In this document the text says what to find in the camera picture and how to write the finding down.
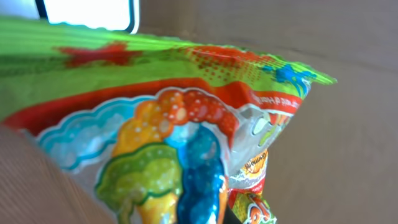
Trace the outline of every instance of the candy bag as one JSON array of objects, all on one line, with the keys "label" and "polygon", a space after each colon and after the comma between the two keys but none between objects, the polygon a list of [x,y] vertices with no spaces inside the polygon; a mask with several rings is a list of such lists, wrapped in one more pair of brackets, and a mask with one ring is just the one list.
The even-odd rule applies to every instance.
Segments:
[{"label": "candy bag", "polygon": [[230,46],[10,18],[0,30],[2,123],[120,224],[222,223],[228,182],[240,219],[266,217],[264,150],[311,82],[335,82]]}]

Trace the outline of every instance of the light blue cloud graphic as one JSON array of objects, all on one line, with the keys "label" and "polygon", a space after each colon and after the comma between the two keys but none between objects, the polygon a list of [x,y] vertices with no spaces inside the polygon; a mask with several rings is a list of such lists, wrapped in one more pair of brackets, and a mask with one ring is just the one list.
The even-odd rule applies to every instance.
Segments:
[{"label": "light blue cloud graphic", "polygon": [[74,170],[82,163],[94,161],[115,144],[120,126],[134,116],[136,106],[153,99],[153,96],[115,98],[93,110],[77,111],[44,130],[37,142],[61,169]]}]

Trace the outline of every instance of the plastic packaging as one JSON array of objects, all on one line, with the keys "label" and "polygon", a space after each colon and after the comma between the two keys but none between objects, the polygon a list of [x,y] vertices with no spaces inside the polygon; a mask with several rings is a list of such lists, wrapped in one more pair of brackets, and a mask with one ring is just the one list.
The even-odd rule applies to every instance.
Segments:
[{"label": "plastic packaging", "polygon": [[259,198],[267,148],[311,82],[335,82],[230,46],[8,18],[0,30],[2,123],[120,224],[222,223],[227,200],[244,223],[274,223]]}]

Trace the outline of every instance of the halftone dot pattern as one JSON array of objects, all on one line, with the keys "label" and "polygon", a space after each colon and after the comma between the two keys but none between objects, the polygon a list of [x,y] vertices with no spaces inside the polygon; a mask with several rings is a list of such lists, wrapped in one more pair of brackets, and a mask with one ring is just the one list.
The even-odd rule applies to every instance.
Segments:
[{"label": "halftone dot pattern", "polygon": [[269,63],[280,65],[266,55],[224,47],[198,46],[187,48],[184,52],[191,62],[197,64],[203,79],[217,80],[224,84],[241,81],[253,85],[264,75],[262,66]]}]

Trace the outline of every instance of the blue splash graphic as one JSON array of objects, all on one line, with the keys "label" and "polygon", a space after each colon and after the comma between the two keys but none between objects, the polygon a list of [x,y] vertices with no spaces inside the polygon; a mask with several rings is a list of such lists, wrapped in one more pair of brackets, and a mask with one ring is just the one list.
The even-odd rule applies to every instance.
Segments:
[{"label": "blue splash graphic", "polygon": [[176,141],[168,138],[167,144],[177,148],[178,158],[183,167],[183,194],[178,200],[179,222],[216,223],[218,218],[219,193],[224,179],[221,163],[221,148],[216,136],[200,124],[186,124],[174,129],[173,136],[179,136],[184,129],[195,130],[192,138]]},{"label": "blue splash graphic", "polygon": [[[262,68],[265,72],[271,72],[274,69],[271,66],[265,65]],[[307,95],[309,89],[303,82],[306,78],[316,78],[317,75],[309,72],[295,72],[291,65],[287,64],[283,68],[278,68],[275,70],[276,81],[279,83],[291,83],[297,90],[298,95],[302,96],[300,87],[303,89],[304,96]]]}]

